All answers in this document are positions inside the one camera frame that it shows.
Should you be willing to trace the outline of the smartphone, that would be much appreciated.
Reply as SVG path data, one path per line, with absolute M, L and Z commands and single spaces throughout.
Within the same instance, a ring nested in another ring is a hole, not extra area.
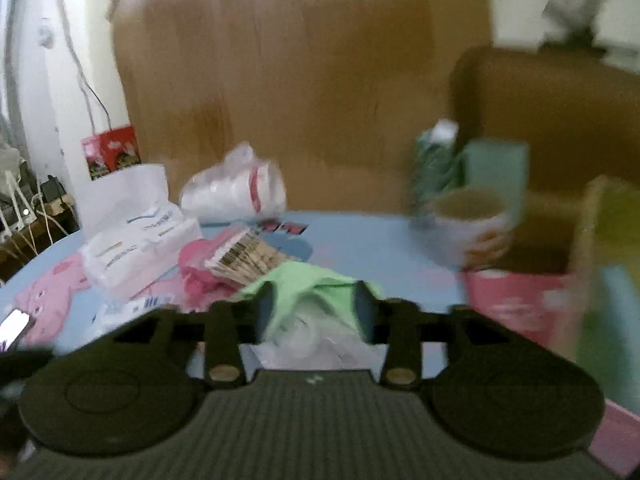
M 13 309 L 0 325 L 0 352 L 15 348 L 34 324 L 32 316 L 23 310 Z

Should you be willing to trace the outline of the white tissue pack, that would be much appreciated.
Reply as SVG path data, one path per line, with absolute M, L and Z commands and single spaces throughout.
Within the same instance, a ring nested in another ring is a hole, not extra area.
M 87 183 L 76 194 L 89 281 L 127 300 L 178 264 L 203 237 L 198 220 L 169 200 L 165 167 L 131 166 Z

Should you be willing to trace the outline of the cotton swabs bag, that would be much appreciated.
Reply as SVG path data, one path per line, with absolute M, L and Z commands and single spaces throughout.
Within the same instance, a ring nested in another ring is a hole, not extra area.
M 282 263 L 296 261 L 247 226 L 226 229 L 215 242 L 217 246 L 204 260 L 204 266 L 218 278 L 242 286 L 256 282 Z

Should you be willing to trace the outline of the green patterned drink carton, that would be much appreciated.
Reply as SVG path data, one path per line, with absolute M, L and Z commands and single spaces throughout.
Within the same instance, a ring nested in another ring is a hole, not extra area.
M 462 153 L 459 125 L 450 119 L 418 135 L 412 172 L 411 212 L 416 226 L 426 226 L 431 202 L 460 186 Z

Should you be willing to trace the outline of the plastic-wrapped paper cups stack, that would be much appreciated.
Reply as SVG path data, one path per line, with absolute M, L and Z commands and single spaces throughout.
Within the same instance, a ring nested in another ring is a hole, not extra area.
M 181 209 L 202 223 L 270 219 L 286 211 L 280 167 L 243 142 L 194 176 L 180 192 Z

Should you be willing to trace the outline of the clear plastic item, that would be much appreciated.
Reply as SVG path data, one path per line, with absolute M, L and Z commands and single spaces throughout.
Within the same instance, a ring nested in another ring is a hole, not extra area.
M 303 304 L 252 348 L 266 370 L 370 370 L 378 374 L 384 353 L 367 344 L 329 308 Z

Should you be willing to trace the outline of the pink macaron biscuit tin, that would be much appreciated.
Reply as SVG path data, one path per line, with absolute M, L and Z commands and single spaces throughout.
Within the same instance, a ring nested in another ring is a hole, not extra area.
M 638 184 L 600 176 L 575 196 L 529 193 L 511 249 L 460 281 L 480 313 L 597 379 L 606 408 L 590 451 L 638 472 Z

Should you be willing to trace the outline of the blue white wet wipes pack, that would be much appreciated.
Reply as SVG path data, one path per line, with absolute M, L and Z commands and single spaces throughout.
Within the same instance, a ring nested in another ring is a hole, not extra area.
M 171 294 L 141 296 L 127 302 L 107 302 L 99 307 L 88 334 L 91 338 L 98 338 L 150 311 L 164 307 L 171 308 L 174 302 L 175 296 Z

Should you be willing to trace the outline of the brown wooden board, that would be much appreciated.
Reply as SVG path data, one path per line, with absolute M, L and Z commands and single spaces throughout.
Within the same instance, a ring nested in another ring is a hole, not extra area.
M 491 40 L 489 0 L 118 0 L 116 64 L 145 162 L 178 195 L 242 142 L 293 210 L 405 212 L 416 137 Z

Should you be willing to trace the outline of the red snack box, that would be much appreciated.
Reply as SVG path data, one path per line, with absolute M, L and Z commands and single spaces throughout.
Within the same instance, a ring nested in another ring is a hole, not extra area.
M 93 181 L 141 162 L 132 125 L 88 136 L 81 145 Z

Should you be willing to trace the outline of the pink fuzzy cloth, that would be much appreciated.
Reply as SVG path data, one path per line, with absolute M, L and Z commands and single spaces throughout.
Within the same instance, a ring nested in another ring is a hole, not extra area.
M 205 261 L 230 240 L 232 232 L 231 228 L 225 229 L 214 238 L 200 238 L 181 249 L 178 269 L 183 311 L 207 311 L 213 302 L 228 299 L 241 289 L 239 283 L 220 278 L 205 266 Z

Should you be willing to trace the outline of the green cloth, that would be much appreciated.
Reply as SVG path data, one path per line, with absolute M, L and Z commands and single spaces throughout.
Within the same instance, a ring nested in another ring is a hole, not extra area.
M 265 274 L 256 282 L 241 288 L 233 300 L 252 300 L 262 286 L 272 286 L 272 307 L 267 314 L 262 339 L 274 335 L 282 323 L 294 313 L 303 299 L 319 300 L 323 307 L 339 318 L 351 330 L 363 334 L 362 324 L 355 310 L 355 290 L 359 280 L 331 271 L 322 266 L 288 260 Z

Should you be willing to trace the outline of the blue Peppa Pig tablecloth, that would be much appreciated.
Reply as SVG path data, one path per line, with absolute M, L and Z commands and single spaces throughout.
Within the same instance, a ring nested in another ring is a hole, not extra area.
M 465 300 L 454 273 L 436 266 L 405 217 L 294 212 L 286 214 L 282 221 L 307 225 L 306 231 L 301 236 L 292 236 L 292 240 L 310 244 L 310 263 L 372 282 L 386 296 L 410 299 L 428 312 L 445 312 L 452 304 Z M 78 252 L 84 243 L 83 232 L 70 234 L 19 270 L 1 287 L 1 321 L 13 309 L 14 297 L 19 292 Z M 81 344 L 101 303 L 93 289 L 76 292 L 72 299 L 64 330 L 54 341 L 59 352 L 74 350 Z M 424 352 L 423 376 L 435 375 L 444 366 L 442 350 L 437 344 L 426 344 Z M 608 404 L 603 428 L 599 429 L 591 449 L 603 463 L 628 474 L 628 469 L 639 463 L 639 416 Z

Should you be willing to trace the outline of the white paper snack cup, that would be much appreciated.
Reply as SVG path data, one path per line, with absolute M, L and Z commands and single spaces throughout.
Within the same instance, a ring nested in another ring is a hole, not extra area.
M 459 188 L 434 198 L 423 212 L 426 248 L 440 266 L 491 266 L 512 245 L 508 207 L 494 192 Z

